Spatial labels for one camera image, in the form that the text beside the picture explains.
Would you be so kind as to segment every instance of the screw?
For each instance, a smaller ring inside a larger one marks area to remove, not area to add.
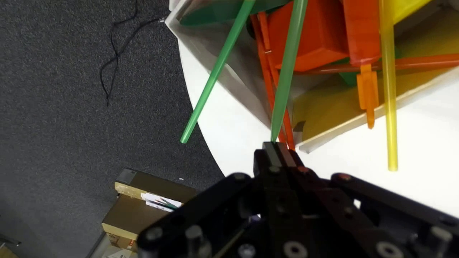
[[[307,258],[307,250],[301,243],[288,241],[284,244],[284,254],[288,258]]]
[[[162,237],[162,228],[152,228],[149,231],[146,231],[145,238],[150,243],[159,240]]]
[[[196,240],[202,237],[202,230],[198,226],[192,226],[185,231],[188,240]]]
[[[376,251],[381,258],[403,258],[401,250],[386,241],[377,243]]]
[[[427,247],[432,248],[437,257],[443,257],[453,236],[443,228],[432,227],[427,238]]]
[[[238,248],[238,254],[241,258],[254,258],[255,254],[257,254],[257,250],[254,246],[249,246],[249,244],[242,244],[239,248]]]

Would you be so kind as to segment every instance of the orange plastic piece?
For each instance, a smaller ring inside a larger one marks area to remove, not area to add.
[[[406,69],[444,69],[444,68],[454,68],[459,66],[459,54],[452,55],[439,55],[439,56],[419,56],[419,58],[403,58],[396,61],[397,71]],[[380,71],[381,64],[374,64],[373,71]],[[357,72],[360,68],[351,65],[330,65],[323,66],[314,71],[308,71],[305,74],[350,74]]]
[[[377,79],[371,64],[381,58],[378,36],[378,0],[343,0],[350,64],[360,66],[357,76],[360,108],[367,112],[368,128],[374,127]]]
[[[378,0],[343,0],[350,64],[363,66],[381,58]]]
[[[367,112],[367,127],[374,127],[374,109],[378,107],[377,76],[371,71],[371,65],[360,66],[357,76],[360,109]]]
[[[275,88],[278,84],[278,72],[272,66],[271,46],[269,46],[268,28],[267,28],[267,15],[264,12],[258,13],[257,16],[251,18],[251,22],[252,22],[254,33],[257,39],[258,59],[259,59],[262,79],[267,91],[268,107],[269,107],[269,111],[272,112]],[[279,142],[285,142],[290,150],[295,150],[295,142],[292,140],[288,112],[285,112],[282,127],[284,128],[278,137]]]
[[[268,29],[275,69],[281,68],[292,3],[269,15]],[[348,58],[343,6],[337,0],[310,0],[295,72]]]

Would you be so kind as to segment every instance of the wooden block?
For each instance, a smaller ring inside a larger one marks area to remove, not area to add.
[[[198,195],[192,188],[132,170],[122,171],[115,183],[115,191],[143,201],[142,194],[153,194],[176,203],[188,203]]]
[[[106,234],[109,237],[109,241],[113,247],[117,247],[120,250],[129,250],[132,253],[136,253],[137,251],[137,247],[135,244],[135,241],[132,240],[126,240],[126,238],[122,238],[122,237],[117,237],[117,236],[110,236],[110,234]]]
[[[106,234],[135,241],[142,230],[163,215],[166,213],[145,205],[145,201],[120,195],[103,218],[102,228]]]
[[[0,244],[0,258],[17,258],[6,246]]]

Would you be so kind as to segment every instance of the black cable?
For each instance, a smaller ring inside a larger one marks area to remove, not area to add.
[[[113,35],[115,35],[115,31],[125,25],[125,23],[129,23],[132,21],[135,21],[139,15],[139,0],[135,2],[135,11],[133,11],[133,15],[125,21],[120,21],[120,22],[115,22],[112,23],[112,28],[110,28],[110,33],[109,33],[109,41],[110,41],[110,45],[112,45],[112,51],[115,54],[113,58],[110,58],[110,61],[107,61],[106,64],[102,65],[100,71],[99,71],[99,79],[100,79],[100,86],[102,86],[102,91],[104,94],[104,101],[106,101],[106,105],[109,107],[110,105],[110,97],[112,97],[112,92],[113,92],[113,86],[115,86],[115,81],[116,81],[116,75],[117,75],[117,71],[119,71],[119,58],[125,54],[125,51],[127,49],[129,43],[132,42],[132,39],[146,26],[152,25],[152,23],[158,23],[158,22],[162,22],[160,18],[155,18],[155,19],[150,19],[150,21],[146,21],[146,22],[142,22],[132,33],[130,36],[126,39],[126,42],[122,45],[122,48],[117,51],[116,46],[115,46],[115,41],[113,41]],[[112,74],[112,78],[110,78],[110,86],[109,89],[106,88],[104,85],[104,81],[103,81],[103,72],[106,68],[109,68],[112,64],[115,62],[115,69],[113,69],[113,74]]]

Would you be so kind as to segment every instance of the gray carpet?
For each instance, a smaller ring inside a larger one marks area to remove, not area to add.
[[[110,107],[99,68],[112,56],[112,22],[135,0],[0,0],[0,234],[18,257],[86,257],[133,168],[203,190],[222,178],[199,132],[178,141],[191,114],[175,38],[139,32],[120,58]],[[165,16],[143,0],[136,22]]]

